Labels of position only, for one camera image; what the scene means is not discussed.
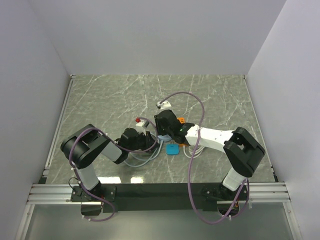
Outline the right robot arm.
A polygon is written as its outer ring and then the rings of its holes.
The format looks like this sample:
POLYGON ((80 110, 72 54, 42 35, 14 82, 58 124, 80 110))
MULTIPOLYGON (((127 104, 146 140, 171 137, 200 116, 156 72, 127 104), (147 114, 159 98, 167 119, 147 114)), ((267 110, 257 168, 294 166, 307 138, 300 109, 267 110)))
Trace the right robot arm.
POLYGON ((160 135, 168 135, 178 144, 205 147, 225 153, 231 169, 212 191, 217 200, 230 200, 245 179, 251 178, 266 154, 262 145, 243 127, 235 130, 216 130, 178 120, 172 110, 154 116, 160 135))

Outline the orange power strip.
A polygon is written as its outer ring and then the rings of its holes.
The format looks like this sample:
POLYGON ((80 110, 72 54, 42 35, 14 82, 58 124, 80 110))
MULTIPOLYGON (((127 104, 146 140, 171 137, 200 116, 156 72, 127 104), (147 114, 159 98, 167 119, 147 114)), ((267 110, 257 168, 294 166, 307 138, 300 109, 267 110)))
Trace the orange power strip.
MULTIPOLYGON (((181 124, 185 124, 185 123, 186 123, 184 117, 178 117, 177 119, 179 120, 179 122, 180 122, 181 124)), ((185 146, 187 146, 187 145, 184 144, 184 143, 179 143, 179 146, 180 146, 180 147, 185 147, 185 146)))

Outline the blue square adapter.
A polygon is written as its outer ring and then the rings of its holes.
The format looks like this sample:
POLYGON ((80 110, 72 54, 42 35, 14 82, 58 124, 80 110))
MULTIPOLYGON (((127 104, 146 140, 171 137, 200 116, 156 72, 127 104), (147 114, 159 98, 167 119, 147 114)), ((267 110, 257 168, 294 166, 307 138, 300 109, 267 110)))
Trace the blue square adapter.
POLYGON ((178 155, 180 152, 180 147, 176 143, 168 143, 165 146, 165 152, 169 156, 175 156, 178 155))

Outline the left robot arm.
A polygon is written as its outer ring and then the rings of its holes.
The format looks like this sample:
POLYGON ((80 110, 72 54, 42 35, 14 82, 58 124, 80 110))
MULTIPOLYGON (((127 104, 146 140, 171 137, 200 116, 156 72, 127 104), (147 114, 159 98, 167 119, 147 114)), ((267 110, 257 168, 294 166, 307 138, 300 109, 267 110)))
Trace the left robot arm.
POLYGON ((152 153, 160 144, 155 136, 147 131, 126 128, 119 138, 112 140, 88 124, 73 135, 64 139, 60 150, 69 160, 83 184, 82 195, 88 201, 103 198, 102 184, 95 173, 93 161, 103 154, 115 164, 124 162, 131 152, 152 153))

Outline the round light blue power strip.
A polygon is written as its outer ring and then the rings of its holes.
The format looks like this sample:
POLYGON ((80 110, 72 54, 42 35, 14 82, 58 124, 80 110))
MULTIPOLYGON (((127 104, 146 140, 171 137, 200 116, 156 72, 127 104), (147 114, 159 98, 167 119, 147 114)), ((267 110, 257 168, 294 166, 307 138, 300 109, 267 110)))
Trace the round light blue power strip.
POLYGON ((158 138, 160 143, 167 143, 167 142, 170 142, 172 140, 172 138, 168 134, 166 134, 166 135, 158 135, 157 138, 158 138))

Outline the black base beam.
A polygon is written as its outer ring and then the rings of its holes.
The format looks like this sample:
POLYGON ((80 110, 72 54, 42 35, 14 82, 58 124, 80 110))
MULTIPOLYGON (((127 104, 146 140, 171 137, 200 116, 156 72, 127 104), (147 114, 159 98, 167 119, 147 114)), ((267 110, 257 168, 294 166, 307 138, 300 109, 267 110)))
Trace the black base beam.
MULTIPOLYGON (((103 183, 92 193, 107 203, 88 195, 78 185, 72 188, 70 201, 79 203, 86 217, 118 211, 192 209, 186 183, 103 183)), ((218 182, 192 183, 191 194, 196 208, 205 212, 225 213, 232 201, 248 198, 246 186, 231 191, 218 182)))

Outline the aluminium rail frame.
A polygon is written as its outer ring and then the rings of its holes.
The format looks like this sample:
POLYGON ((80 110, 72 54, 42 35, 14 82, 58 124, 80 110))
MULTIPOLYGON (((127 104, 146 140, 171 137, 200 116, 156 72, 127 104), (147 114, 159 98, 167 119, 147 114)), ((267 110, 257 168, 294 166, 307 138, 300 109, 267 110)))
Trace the aluminium rail frame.
MULTIPOLYGON (((80 80, 80 76, 72 74, 64 98, 62 110, 58 120, 58 125, 50 146, 49 154, 45 163, 41 180, 38 184, 33 184, 24 208, 22 219, 16 234, 17 240, 32 240, 35 235, 32 232, 44 234, 47 239, 53 233, 53 226, 66 227, 64 239, 68 239, 67 234, 71 233, 72 225, 84 225, 85 219, 69 217, 75 215, 69 208, 78 209, 81 202, 72 202, 72 190, 66 184, 45 184, 44 180, 52 171, 52 162, 58 136, 61 133, 62 122, 66 114, 67 106, 71 99, 73 87, 80 80)), ((241 203, 246 205, 241 214, 246 217, 250 231, 246 239, 248 240, 301 240, 303 239, 292 201, 284 182, 253 182, 249 184, 249 200, 241 203)), ((129 226, 138 216, 145 216, 148 222, 145 224, 146 233, 153 234, 154 224, 168 225, 168 220, 181 220, 176 226, 191 226, 188 219, 183 218, 183 214, 192 215, 193 211, 184 210, 136 210, 124 211, 119 219, 120 223, 129 226)))

